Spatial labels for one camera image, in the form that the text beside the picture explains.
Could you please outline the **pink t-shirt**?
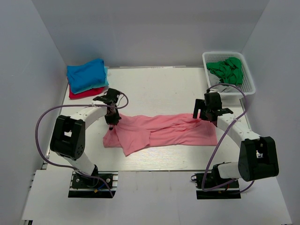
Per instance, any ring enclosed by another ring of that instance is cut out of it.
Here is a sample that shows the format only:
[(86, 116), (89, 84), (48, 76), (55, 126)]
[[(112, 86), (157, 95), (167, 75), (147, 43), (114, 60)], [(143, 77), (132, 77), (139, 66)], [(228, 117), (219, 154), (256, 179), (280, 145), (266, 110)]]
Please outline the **pink t-shirt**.
[(127, 157), (149, 147), (170, 145), (216, 146), (216, 129), (192, 114), (121, 116), (118, 125), (103, 137), (105, 148), (122, 148)]

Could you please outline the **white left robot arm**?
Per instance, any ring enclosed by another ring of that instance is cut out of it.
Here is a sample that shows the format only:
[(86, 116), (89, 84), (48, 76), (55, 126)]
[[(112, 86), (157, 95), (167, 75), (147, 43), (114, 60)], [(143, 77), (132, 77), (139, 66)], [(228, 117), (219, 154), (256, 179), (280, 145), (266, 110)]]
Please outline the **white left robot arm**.
[(60, 115), (55, 122), (50, 141), (50, 150), (66, 159), (78, 173), (83, 173), (83, 182), (94, 187), (99, 182), (96, 165), (84, 153), (86, 129), (100, 118), (116, 126), (121, 119), (118, 109), (108, 105), (85, 107), (71, 115)]

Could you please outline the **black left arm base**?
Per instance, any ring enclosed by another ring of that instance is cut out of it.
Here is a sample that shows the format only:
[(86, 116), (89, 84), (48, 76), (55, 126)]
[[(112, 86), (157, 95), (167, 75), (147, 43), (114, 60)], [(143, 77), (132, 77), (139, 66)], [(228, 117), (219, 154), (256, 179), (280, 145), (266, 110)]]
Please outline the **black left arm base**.
[(99, 172), (98, 176), (106, 184), (97, 179), (89, 179), (78, 173), (73, 172), (68, 192), (68, 198), (92, 198), (92, 199), (111, 199), (116, 193), (118, 172)]

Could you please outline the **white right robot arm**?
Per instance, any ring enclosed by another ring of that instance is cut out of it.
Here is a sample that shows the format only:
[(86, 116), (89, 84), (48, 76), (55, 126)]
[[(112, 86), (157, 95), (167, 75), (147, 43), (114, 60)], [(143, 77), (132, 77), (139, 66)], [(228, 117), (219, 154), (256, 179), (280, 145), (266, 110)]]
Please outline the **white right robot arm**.
[(232, 110), (222, 108), (220, 101), (217, 101), (217, 107), (211, 108), (205, 100), (196, 99), (193, 118), (215, 125), (240, 148), (237, 162), (213, 166), (208, 180), (215, 186), (222, 187), (232, 179), (254, 181), (278, 176), (279, 165), (274, 139), (250, 130), (235, 117)]

